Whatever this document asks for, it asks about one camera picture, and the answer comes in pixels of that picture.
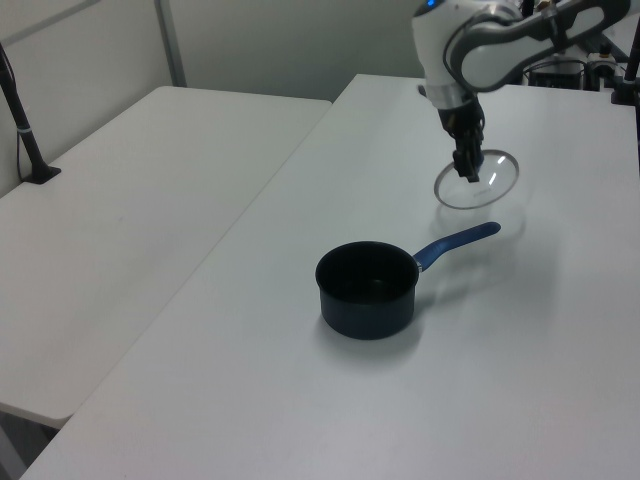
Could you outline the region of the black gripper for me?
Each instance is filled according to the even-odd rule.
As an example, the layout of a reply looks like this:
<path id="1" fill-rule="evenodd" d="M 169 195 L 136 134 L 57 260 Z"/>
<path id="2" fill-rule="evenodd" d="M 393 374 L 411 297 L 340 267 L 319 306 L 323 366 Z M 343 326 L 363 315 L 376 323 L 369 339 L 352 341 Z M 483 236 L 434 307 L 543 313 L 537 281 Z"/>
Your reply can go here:
<path id="1" fill-rule="evenodd" d="M 439 110 L 438 115 L 445 132 L 456 144 L 452 158 L 458 176 L 466 177 L 469 183 L 477 183 L 483 164 L 485 114 L 475 94 L 467 95 L 463 100 L 461 106 Z"/>

